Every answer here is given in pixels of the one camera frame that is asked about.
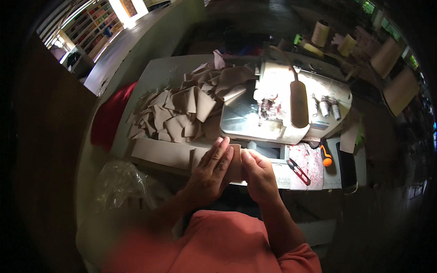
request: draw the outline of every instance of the orange shirt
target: orange shirt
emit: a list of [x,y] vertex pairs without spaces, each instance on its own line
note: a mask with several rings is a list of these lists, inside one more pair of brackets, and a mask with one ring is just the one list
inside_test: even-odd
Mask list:
[[131,231],[103,272],[321,272],[319,258],[302,244],[276,259],[264,223],[239,212],[197,211],[174,242]]

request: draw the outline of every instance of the person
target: person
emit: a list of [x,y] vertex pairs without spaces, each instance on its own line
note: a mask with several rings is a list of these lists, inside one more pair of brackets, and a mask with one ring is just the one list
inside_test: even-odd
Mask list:
[[130,227],[103,272],[321,272],[318,256],[305,242],[281,200],[273,167],[254,150],[241,152],[243,177],[262,220],[235,211],[200,210],[184,235],[172,228],[191,210],[216,200],[233,156],[229,138],[218,138],[185,188]]

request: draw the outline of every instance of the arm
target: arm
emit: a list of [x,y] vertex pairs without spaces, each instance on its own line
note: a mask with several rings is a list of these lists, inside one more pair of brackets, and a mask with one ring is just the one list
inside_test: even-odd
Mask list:
[[227,186],[223,177],[233,157],[229,138],[218,138],[199,162],[186,187],[141,220],[149,232],[171,235],[176,222],[189,211],[216,200]]
[[258,203],[272,252],[278,258],[305,243],[302,231],[292,220],[279,196],[270,160],[254,150],[243,150],[241,160],[247,190]]

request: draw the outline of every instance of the stack of fabric pieces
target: stack of fabric pieces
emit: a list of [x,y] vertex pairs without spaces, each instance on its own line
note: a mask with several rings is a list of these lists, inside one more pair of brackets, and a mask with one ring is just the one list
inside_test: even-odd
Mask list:
[[128,123],[129,138],[144,137],[169,142],[191,142],[206,134],[214,138],[223,102],[246,91],[244,83],[255,79],[248,66],[230,66],[214,51],[208,62],[184,74],[179,88],[155,91],[140,99]]

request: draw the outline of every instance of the red fabric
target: red fabric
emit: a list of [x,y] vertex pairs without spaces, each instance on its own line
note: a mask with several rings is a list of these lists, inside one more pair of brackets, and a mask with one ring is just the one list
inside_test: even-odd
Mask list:
[[138,81],[127,84],[115,91],[97,110],[91,127],[91,144],[102,146],[105,152],[109,152],[117,132],[121,116],[125,111],[126,104],[131,97],[132,91]]
[[321,273],[322,269],[308,244],[276,259],[264,223],[257,218],[235,211],[197,211],[183,237],[174,242],[130,230],[102,272]]

